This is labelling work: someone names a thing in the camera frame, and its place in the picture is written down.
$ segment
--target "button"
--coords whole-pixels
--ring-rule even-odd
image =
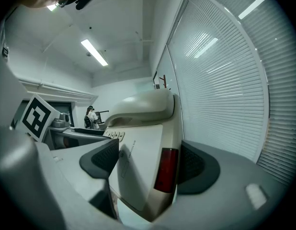
[[[116,134],[116,132],[114,131],[114,132],[112,132],[112,134],[111,134],[111,138],[113,139],[114,138],[114,136],[115,136],[115,134]]]
[[[122,142],[123,138],[125,136],[125,133],[124,132],[121,132],[118,139],[119,139],[119,142]]]
[[[120,132],[116,132],[115,136],[113,139],[118,139]]]

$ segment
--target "white shirt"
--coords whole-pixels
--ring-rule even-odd
[[[93,112],[89,112],[88,114],[87,114],[87,116],[92,120],[92,121],[95,121],[95,120],[98,120],[98,116],[95,114],[95,113],[93,113]],[[94,123],[94,127],[93,127],[94,129],[99,129],[99,125],[97,124],[97,123]]]

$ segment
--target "woman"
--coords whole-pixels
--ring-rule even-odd
[[[93,112],[94,108],[92,106],[89,106],[87,108],[87,111],[86,111],[86,115],[91,121],[92,121],[92,124],[93,126],[89,126],[87,122],[85,122],[85,126],[86,128],[91,128],[91,129],[99,129],[99,125],[97,124],[97,121],[98,121],[98,116]]]

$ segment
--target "gray surface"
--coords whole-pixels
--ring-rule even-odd
[[[27,135],[7,128],[0,128],[0,183],[39,228],[65,229],[62,212],[43,177],[35,144]]]
[[[0,126],[9,127],[26,90],[0,55]]]
[[[70,182],[58,168],[47,145],[37,143],[37,149],[42,171],[57,203],[59,204],[68,230],[130,229],[98,211],[74,190],[70,185]]]
[[[200,143],[186,141],[212,155],[220,165],[218,180],[198,195],[178,195],[156,223],[168,229],[251,229],[267,217],[286,188],[250,160]],[[258,184],[268,201],[255,211],[245,187]]]
[[[63,173],[73,189],[85,200],[92,200],[106,187],[106,180],[90,177],[79,164],[82,155],[112,141],[111,139],[81,147],[59,149],[51,151],[51,156],[56,159],[56,167]]]

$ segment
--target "window blinds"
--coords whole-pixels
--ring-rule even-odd
[[[254,161],[266,134],[268,96],[246,39],[209,0],[189,0],[174,30],[168,48],[185,139]]]
[[[238,18],[255,0],[217,0]],[[265,68],[270,120],[258,165],[289,184],[296,174],[296,35],[275,0],[265,0],[240,20]]]

